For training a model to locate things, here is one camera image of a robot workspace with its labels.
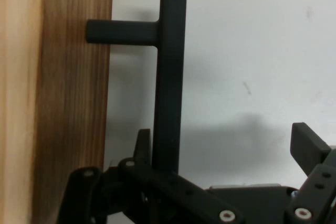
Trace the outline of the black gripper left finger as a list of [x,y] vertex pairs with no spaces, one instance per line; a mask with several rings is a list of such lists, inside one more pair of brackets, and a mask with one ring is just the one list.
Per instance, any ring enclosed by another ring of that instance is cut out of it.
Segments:
[[150,165],[150,130],[138,132],[134,154],[103,172],[71,173],[58,223],[106,223],[123,213],[134,223],[244,223],[243,214],[175,173]]

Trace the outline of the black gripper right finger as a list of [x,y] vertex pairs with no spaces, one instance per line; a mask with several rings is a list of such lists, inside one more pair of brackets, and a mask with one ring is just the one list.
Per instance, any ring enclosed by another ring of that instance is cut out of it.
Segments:
[[290,153],[307,179],[286,208],[286,223],[335,223],[335,149],[307,124],[294,123]]

